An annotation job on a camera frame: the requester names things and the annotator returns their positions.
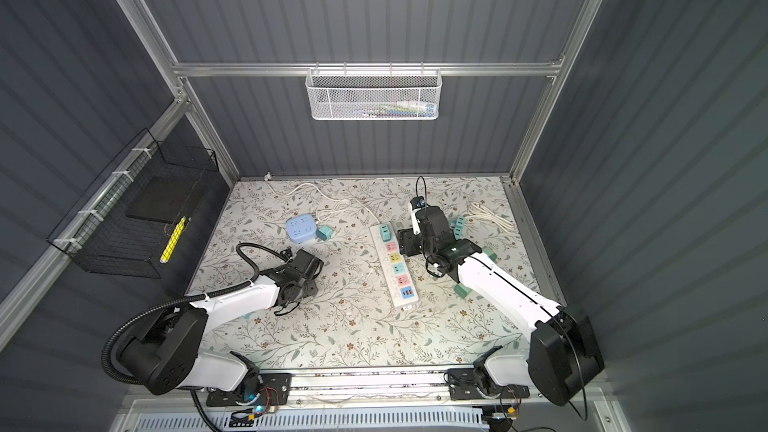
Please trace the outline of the teal charger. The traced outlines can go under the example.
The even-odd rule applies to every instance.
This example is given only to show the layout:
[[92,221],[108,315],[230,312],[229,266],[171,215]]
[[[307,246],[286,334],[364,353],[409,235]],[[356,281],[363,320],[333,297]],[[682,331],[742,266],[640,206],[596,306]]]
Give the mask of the teal charger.
[[328,225],[322,225],[316,229],[316,237],[321,241],[328,241],[333,237],[334,230]]
[[387,224],[381,224],[379,226],[379,233],[383,242],[389,242],[392,240],[392,232]]

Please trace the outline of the white multicolour power strip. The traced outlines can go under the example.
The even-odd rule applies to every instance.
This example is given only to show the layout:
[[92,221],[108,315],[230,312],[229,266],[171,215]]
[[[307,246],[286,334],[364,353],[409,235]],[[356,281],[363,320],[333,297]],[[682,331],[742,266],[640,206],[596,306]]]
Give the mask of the white multicolour power strip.
[[400,253],[399,242],[393,227],[387,224],[392,232],[392,240],[383,242],[379,233],[380,225],[371,226],[369,233],[380,262],[383,277],[393,306],[403,311],[408,311],[419,301],[414,280],[410,275],[403,255]]

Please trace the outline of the green charger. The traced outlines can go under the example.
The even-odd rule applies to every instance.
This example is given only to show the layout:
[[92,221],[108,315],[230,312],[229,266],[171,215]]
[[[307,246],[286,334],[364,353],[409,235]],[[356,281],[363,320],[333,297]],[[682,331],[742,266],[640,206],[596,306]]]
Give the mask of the green charger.
[[495,251],[493,251],[490,247],[484,247],[483,252],[493,261],[495,262],[498,258]]
[[455,284],[453,290],[462,299],[466,299],[472,292],[470,288],[460,283]]

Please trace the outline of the teal usb power strip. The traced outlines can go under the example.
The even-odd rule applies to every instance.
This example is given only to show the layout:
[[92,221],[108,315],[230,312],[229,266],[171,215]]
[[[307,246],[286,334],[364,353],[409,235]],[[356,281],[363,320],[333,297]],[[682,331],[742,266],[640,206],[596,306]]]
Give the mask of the teal usb power strip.
[[464,216],[457,217],[453,222],[453,235],[456,240],[464,238],[464,230],[466,226],[466,218]]

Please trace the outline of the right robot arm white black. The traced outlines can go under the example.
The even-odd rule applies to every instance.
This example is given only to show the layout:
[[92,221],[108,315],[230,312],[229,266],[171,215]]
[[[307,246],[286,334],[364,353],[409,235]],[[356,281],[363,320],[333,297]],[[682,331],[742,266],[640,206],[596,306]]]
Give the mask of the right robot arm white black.
[[529,344],[528,357],[495,346],[473,362],[469,379],[452,377],[456,388],[489,398],[509,397],[513,386],[534,387],[550,403],[568,404],[604,370],[604,360],[586,312],[533,291],[501,269],[469,239],[458,239],[443,211],[423,196],[409,202],[411,227],[397,231],[400,253],[422,256],[427,273],[449,277],[479,293],[507,317]]

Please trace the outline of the floral table mat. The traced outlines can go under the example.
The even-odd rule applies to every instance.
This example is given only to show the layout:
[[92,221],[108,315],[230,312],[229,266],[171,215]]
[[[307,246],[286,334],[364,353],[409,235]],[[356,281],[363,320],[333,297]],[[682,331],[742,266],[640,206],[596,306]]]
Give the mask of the floral table mat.
[[422,185],[412,177],[244,181],[229,194],[190,293],[274,266],[276,252],[291,243],[291,217],[310,213],[333,228],[333,237],[306,244],[324,262],[315,296],[280,317],[248,312],[206,333],[202,348],[236,351],[269,369],[462,364],[495,346],[526,356],[527,341],[509,319],[479,294],[459,297],[453,281],[429,275],[421,258],[406,262],[418,303],[408,311],[393,306],[369,228],[407,227],[409,201],[419,191],[447,217],[464,216],[469,239],[495,251],[501,268],[524,285],[536,286],[498,177],[430,177]]

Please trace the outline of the blue square socket cube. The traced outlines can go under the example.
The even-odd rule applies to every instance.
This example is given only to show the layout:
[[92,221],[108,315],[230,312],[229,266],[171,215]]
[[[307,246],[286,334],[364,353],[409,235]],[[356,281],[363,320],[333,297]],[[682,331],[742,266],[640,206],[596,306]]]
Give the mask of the blue square socket cube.
[[312,214],[306,213],[289,218],[285,229],[293,243],[302,244],[316,237],[317,223]]

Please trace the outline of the yellow marker pen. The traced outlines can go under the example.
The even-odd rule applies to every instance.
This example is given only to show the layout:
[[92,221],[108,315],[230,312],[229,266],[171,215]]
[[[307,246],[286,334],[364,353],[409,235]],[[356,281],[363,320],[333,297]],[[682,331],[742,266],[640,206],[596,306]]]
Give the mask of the yellow marker pen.
[[166,243],[166,246],[160,255],[161,264],[167,264],[172,258],[173,253],[177,247],[177,244],[181,238],[181,235],[183,234],[186,228],[187,222],[188,222],[188,219],[185,216],[182,216],[181,219],[178,221],[178,223],[175,225],[168,239],[168,242]]

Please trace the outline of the pens in white basket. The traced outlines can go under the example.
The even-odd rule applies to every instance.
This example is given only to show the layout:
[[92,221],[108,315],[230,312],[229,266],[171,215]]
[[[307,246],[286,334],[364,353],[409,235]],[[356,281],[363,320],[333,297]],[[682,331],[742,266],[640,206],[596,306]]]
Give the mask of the pens in white basket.
[[353,113],[362,117],[434,119],[438,106],[425,101],[387,102],[365,105]]

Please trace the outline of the black pad in basket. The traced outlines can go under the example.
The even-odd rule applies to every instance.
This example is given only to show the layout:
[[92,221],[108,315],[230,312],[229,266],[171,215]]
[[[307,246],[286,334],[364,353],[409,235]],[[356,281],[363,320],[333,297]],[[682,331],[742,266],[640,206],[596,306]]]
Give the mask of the black pad in basket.
[[193,185],[190,180],[153,177],[130,203],[126,216],[137,220],[173,223]]

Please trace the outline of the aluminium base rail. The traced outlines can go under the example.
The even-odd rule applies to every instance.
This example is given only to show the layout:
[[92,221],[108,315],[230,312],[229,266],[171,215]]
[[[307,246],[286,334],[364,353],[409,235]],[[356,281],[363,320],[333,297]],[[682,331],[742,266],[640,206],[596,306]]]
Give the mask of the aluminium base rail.
[[517,392],[481,393],[469,365],[423,365],[266,370],[261,373],[267,390],[251,404],[238,404],[222,392],[203,389],[201,404],[208,409],[248,407],[262,412],[290,408],[461,405],[499,406],[517,402],[547,403],[543,393],[530,385]]

